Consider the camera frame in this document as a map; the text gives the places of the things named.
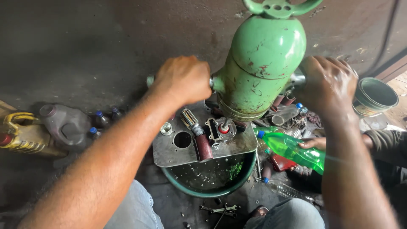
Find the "yellow container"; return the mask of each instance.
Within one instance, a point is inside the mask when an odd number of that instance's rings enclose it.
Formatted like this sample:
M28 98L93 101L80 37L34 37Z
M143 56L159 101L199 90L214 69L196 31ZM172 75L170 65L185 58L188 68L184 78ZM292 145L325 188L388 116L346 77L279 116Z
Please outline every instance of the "yellow container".
M40 156L65 157L68 152L55 145L47 129L34 114L17 112L4 117L0 148Z

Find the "jeans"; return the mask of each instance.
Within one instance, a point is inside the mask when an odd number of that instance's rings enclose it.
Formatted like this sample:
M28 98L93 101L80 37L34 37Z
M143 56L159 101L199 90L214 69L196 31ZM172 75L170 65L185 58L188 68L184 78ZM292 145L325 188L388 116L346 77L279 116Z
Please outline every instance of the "jeans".
M153 210L153 198L136 180L104 229L163 229ZM251 218L244 229L324 229L319 212L301 199L286 199L263 217Z

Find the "dirt floor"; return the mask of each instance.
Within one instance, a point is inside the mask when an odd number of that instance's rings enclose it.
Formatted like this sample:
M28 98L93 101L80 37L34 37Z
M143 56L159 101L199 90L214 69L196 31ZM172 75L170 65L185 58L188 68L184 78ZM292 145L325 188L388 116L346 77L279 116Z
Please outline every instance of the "dirt floor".
M393 109L385 112L387 118L395 126L407 129L407 72L387 83L398 95L399 103Z

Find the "concrete wall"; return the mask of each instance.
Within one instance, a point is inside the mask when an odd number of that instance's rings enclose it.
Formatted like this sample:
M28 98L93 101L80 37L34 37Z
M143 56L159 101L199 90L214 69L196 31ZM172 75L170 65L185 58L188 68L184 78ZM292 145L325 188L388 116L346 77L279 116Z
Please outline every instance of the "concrete wall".
M316 13L298 17L306 54L346 59L363 72L391 4L324 0ZM399 12L406 9L403 1ZM196 55L217 71L249 15L240 0L3 0L0 99L23 110L41 102L85 112L126 104L140 98L145 77L168 57ZM407 46L406 19L398 14L385 59Z

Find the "green electric motor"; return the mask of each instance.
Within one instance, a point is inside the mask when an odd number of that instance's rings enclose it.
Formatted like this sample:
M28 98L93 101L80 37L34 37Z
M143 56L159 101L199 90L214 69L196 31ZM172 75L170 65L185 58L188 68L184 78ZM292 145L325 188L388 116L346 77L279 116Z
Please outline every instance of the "green electric motor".
M211 87L226 117L252 121L272 105L304 57L304 28L293 16L322 0L297 5L285 0L243 2L253 15L237 29L225 66L212 75Z

